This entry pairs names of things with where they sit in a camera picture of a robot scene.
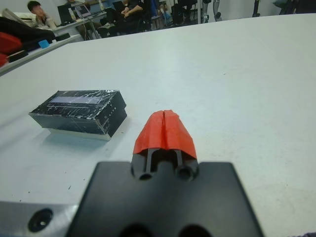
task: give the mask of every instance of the seated person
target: seated person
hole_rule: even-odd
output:
[[[71,5],[71,7],[84,4],[88,8],[88,10],[90,10],[90,4],[88,2],[83,3],[81,1],[67,0],[65,5],[67,5],[67,4]],[[96,22],[92,22],[92,24],[96,30],[98,30],[98,28],[102,26],[100,23],[96,23]],[[76,29],[79,31],[79,34],[81,35],[81,37],[84,40],[91,39],[88,32],[87,32],[88,30],[92,30],[90,23],[85,23],[84,26],[83,25],[77,26]]]
[[[107,11],[107,19],[114,26],[103,26],[98,29],[102,38],[117,36],[119,32],[133,33],[137,29],[138,21],[145,11],[142,0],[129,0],[127,7],[119,14],[113,9]]]
[[[52,20],[44,10],[41,8],[41,5],[38,1],[29,1],[28,9],[31,13],[36,15],[36,27],[49,26],[49,20]]]

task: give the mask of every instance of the screw hole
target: screw hole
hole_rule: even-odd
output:
[[[142,176],[140,176],[140,180],[149,180],[151,179],[152,176],[150,174],[143,174]]]
[[[43,209],[36,212],[30,219],[28,227],[31,232],[39,232],[45,229],[53,219],[53,212],[50,209]]]
[[[190,225],[181,231],[179,237],[212,237],[212,235],[201,226]]]
[[[180,167],[179,169],[177,169],[176,174],[182,180],[193,180],[193,171],[189,167]]]

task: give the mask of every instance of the background wall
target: background wall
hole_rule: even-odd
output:
[[[171,6],[173,6],[173,0],[160,0],[160,2],[162,1],[165,1],[168,9],[171,10]],[[273,5],[274,1],[275,0],[260,1],[258,12],[261,14],[261,16],[271,16],[279,14],[280,8]],[[219,11],[222,13],[222,19],[234,20],[252,17],[254,2],[255,0],[220,0]],[[213,0],[212,3],[209,4],[207,12],[210,16],[209,22],[214,22],[215,20],[213,14]]]
[[[13,12],[29,12],[27,3],[29,0],[0,0],[0,11],[9,8]],[[57,6],[62,5],[66,0],[37,0],[42,4],[44,11],[51,15],[56,23],[60,24]],[[105,2],[105,6],[110,5],[113,0]],[[259,13],[261,16],[278,15],[280,8],[273,5],[275,0],[261,0],[259,3]],[[166,1],[168,6],[173,5],[173,0]],[[209,5],[208,14],[210,22],[214,21],[213,3]],[[254,0],[221,0],[219,11],[222,13],[223,20],[233,20],[252,17]]]

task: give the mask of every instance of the laptop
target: laptop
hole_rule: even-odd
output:
[[[125,5],[123,4],[122,1],[115,1],[113,3],[113,6],[115,10],[118,11],[119,13],[121,13],[125,9]]]
[[[78,17],[80,17],[81,19],[87,16],[91,16],[91,12],[84,4],[75,6],[75,10],[78,14]]]
[[[73,22],[71,15],[69,13],[68,8],[70,8],[70,6],[67,5],[61,5],[58,6],[58,12],[59,12],[59,16],[60,16],[60,21],[62,24],[66,23],[66,22]]]

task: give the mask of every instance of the table surface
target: table surface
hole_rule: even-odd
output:
[[[29,52],[28,56],[21,58],[17,61],[14,61],[12,63],[5,64],[3,67],[0,68],[0,76],[3,75],[4,73],[9,72],[10,70],[13,70],[14,68],[19,67],[20,65],[23,65],[24,63],[27,63],[27,62],[33,60],[34,58],[40,57],[41,55],[44,55],[44,54],[46,54],[54,49],[57,49],[65,44],[68,44],[68,43],[75,41],[75,40],[78,40],[80,38],[81,38],[80,35],[73,35],[73,36],[70,36],[70,38],[64,39],[62,41],[57,42],[56,40],[53,40],[53,43],[51,43],[49,45],[49,47],[35,49],[35,50]]]
[[[72,43],[2,76],[0,200],[78,203],[97,162],[130,161],[150,114],[173,109],[200,162],[235,165],[266,236],[315,231],[315,21],[258,17]],[[50,134],[28,116],[57,90],[96,89],[119,89],[127,104],[107,143]]]

